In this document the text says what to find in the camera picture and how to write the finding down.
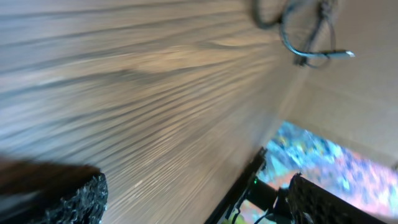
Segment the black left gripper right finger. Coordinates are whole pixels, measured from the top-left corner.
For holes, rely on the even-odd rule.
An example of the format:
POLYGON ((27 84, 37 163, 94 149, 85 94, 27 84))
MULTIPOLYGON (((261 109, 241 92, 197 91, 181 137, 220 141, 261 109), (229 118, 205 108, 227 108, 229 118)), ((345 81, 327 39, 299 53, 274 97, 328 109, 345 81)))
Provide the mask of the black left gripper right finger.
POLYGON ((290 180, 287 203, 295 223, 385 224, 303 178, 300 173, 290 180))

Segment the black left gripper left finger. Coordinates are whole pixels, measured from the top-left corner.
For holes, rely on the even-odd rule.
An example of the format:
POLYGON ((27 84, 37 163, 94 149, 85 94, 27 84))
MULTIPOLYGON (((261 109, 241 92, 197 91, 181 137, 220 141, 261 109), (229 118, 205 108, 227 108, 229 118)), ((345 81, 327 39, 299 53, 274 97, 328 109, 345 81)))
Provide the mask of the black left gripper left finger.
POLYGON ((1 224, 100 224, 107 203, 97 167, 1 162, 1 224))

